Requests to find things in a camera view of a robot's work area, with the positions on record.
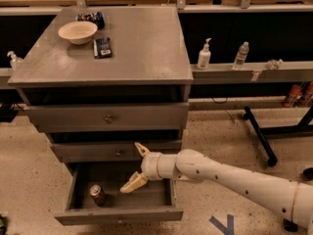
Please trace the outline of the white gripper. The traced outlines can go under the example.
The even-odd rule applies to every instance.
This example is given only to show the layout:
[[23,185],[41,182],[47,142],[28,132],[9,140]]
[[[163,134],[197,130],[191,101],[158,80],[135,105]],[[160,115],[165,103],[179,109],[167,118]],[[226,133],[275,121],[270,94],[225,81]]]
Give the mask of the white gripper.
[[150,152],[150,150],[141,143],[135,142],[139,154],[143,157],[141,164],[142,172],[135,171],[129,180],[120,188],[120,192],[128,194],[144,186],[148,179],[162,180],[173,179],[177,174],[175,154],[162,154],[159,152]]

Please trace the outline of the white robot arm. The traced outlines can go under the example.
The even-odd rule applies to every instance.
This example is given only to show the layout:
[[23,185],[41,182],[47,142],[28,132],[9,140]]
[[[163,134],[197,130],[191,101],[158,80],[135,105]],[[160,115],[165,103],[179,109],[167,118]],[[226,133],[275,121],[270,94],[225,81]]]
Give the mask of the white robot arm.
[[142,171],[131,175],[120,188],[122,193],[131,193],[148,181],[212,180],[313,235],[312,185],[222,164],[192,149],[163,154],[152,152],[140,143],[135,147],[142,157]]

